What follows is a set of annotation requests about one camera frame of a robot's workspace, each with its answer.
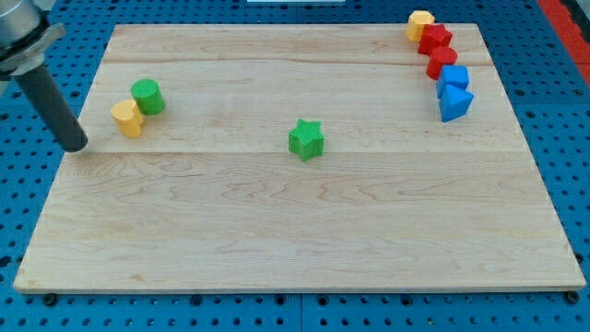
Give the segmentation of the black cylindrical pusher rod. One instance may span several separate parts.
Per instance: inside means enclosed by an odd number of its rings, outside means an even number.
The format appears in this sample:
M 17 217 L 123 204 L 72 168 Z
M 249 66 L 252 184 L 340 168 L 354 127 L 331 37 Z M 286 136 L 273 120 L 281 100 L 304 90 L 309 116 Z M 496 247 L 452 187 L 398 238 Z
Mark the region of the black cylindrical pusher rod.
M 77 152 L 88 144 L 86 133 L 45 65 L 16 76 L 16 81 L 63 151 Z

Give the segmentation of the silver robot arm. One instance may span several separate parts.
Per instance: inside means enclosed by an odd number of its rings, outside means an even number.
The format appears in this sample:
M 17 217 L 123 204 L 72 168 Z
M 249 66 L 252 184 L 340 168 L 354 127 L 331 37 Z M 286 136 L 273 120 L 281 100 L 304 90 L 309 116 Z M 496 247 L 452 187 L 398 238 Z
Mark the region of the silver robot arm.
M 53 1 L 1 0 L 1 90 L 16 81 L 65 152 L 77 152 L 88 137 L 45 67 L 45 52 L 66 35 L 51 23 Z

